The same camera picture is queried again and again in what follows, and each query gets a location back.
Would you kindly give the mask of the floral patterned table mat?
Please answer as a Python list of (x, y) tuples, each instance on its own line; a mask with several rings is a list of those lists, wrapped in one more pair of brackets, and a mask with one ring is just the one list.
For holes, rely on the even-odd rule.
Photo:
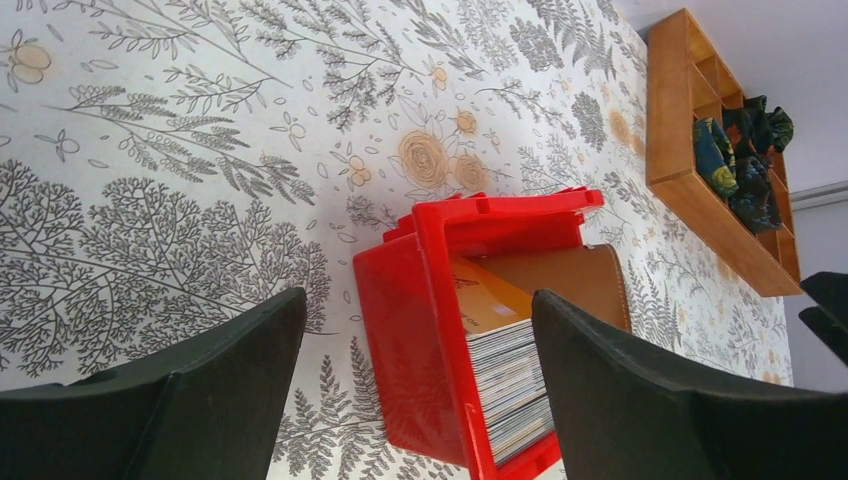
[(610, 1), (5, 1), (1, 386), (70, 383), (301, 287), (272, 479), (464, 479), (385, 435), (351, 266), (419, 202), (586, 186), (635, 333), (793, 381), (758, 295), (645, 184)]

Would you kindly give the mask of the stack of credit cards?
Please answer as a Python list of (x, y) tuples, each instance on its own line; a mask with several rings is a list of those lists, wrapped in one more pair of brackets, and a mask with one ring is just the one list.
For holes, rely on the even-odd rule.
[(498, 466), (554, 431), (532, 321), (466, 336), (486, 435)]

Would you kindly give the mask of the brown leather card holder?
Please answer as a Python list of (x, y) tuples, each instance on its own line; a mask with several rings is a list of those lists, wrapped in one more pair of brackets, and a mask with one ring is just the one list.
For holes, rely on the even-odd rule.
[(632, 331), (625, 281), (609, 244), (473, 257), (473, 263), (518, 289), (548, 289), (596, 318)]

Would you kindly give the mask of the wooden compartment tray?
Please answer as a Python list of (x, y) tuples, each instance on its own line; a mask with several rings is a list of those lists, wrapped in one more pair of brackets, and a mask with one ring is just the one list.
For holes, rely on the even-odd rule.
[(648, 31), (646, 182), (721, 260), (763, 297), (801, 294), (785, 161), (769, 172), (784, 221), (754, 234), (697, 173), (693, 126), (743, 106), (746, 94), (692, 13), (682, 8)]

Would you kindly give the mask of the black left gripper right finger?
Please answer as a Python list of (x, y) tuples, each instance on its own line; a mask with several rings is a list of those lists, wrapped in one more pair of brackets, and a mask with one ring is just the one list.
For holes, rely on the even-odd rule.
[(847, 397), (718, 370), (536, 292), (532, 327), (570, 479), (843, 479)]

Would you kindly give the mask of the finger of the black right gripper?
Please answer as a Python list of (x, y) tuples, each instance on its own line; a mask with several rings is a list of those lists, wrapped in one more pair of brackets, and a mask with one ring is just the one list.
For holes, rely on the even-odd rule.
[(815, 302), (799, 313), (800, 320), (847, 365), (847, 274), (818, 272), (800, 286)]

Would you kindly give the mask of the dark floral rolled cloth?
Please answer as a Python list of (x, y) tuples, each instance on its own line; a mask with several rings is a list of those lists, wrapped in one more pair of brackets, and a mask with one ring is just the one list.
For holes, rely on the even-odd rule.
[(738, 189), (736, 158), (725, 131), (713, 117), (693, 124), (693, 150), (697, 173), (722, 200), (729, 200)]

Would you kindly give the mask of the orange card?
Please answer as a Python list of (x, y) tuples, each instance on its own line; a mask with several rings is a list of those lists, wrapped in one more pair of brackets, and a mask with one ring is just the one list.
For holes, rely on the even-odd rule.
[(531, 317), (532, 297), (476, 263), (451, 256), (450, 266), (465, 332), (480, 335)]

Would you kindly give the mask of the red plastic bin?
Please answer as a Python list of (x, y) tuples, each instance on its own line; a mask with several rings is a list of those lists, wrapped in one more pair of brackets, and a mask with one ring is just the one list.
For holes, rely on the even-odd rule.
[(385, 430), (399, 448), (467, 469), (474, 479), (534, 479), (558, 464), (548, 433), (495, 462), (455, 292), (454, 254), (491, 256), (577, 247), (597, 189), (467, 197), (416, 204), (380, 245), (353, 259)]

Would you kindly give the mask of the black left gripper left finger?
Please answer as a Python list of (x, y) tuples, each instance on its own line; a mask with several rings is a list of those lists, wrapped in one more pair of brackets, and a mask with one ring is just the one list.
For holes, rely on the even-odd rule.
[(307, 320), (300, 288), (67, 385), (1, 395), (5, 479), (263, 479)]

